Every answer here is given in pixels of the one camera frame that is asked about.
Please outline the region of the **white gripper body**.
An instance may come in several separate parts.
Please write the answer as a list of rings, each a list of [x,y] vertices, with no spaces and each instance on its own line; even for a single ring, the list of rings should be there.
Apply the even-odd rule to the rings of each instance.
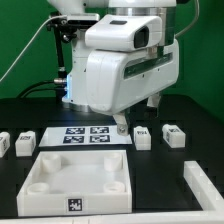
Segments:
[[[98,113],[114,115],[173,85],[179,73],[178,42],[151,59],[135,52],[94,50],[86,65],[87,102]]]

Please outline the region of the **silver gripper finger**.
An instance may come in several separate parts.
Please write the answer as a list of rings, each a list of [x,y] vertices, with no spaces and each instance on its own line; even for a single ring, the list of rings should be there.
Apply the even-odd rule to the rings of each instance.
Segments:
[[[117,133],[122,136],[128,135],[128,124],[126,117],[123,113],[118,113],[113,116],[117,124]]]
[[[148,98],[147,106],[152,108],[157,108],[159,106],[161,96],[159,93],[153,94]]]

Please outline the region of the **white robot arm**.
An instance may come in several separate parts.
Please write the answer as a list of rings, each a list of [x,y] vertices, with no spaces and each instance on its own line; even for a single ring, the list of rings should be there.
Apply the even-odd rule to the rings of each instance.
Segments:
[[[47,0],[72,46],[64,104],[112,116],[128,133],[125,110],[159,92],[179,73],[174,34],[177,0]]]

